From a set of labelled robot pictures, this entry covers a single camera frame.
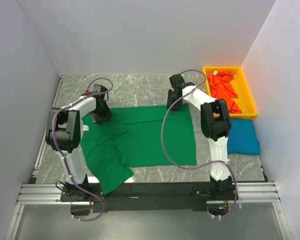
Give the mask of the green t-shirt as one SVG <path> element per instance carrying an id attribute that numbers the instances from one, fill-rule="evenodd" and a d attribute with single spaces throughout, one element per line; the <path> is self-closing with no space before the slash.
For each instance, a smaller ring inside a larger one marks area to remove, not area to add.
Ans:
<path id="1" fill-rule="evenodd" d="M 102 124 L 84 116 L 88 129 L 80 141 L 86 165 L 104 194 L 132 177 L 132 168 L 170 165 L 163 148 L 178 165 L 196 165 L 195 133 L 187 103 L 168 114 L 164 105 L 112 108 L 111 113 Z"/>

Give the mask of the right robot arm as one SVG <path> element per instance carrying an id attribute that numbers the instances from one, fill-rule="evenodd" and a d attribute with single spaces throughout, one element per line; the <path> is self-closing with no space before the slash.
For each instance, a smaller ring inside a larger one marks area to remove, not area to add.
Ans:
<path id="1" fill-rule="evenodd" d="M 222 199 L 235 190 L 234 174 L 230 170 L 227 152 L 228 136 L 232 127 L 227 103 L 216 99 L 199 89 L 192 82 L 185 82 L 182 75 L 169 78 L 172 89 L 167 95 L 167 110 L 178 111 L 183 100 L 200 111 L 200 127 L 207 138 L 211 159 L 210 184 L 206 195 L 213 199 Z"/>

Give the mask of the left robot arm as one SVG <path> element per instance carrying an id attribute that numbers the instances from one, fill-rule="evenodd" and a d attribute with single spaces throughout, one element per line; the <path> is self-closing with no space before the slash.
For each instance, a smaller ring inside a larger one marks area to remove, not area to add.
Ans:
<path id="1" fill-rule="evenodd" d="M 94 124 L 109 120 L 112 113 L 107 105 L 109 89 L 95 84 L 87 89 L 75 102 L 63 107 L 53 107 L 48 113 L 45 142 L 57 152 L 66 173 L 61 189 L 64 196 L 76 201 L 89 197 L 89 181 L 79 158 L 79 146 L 83 137 L 82 118 L 90 116 Z"/>

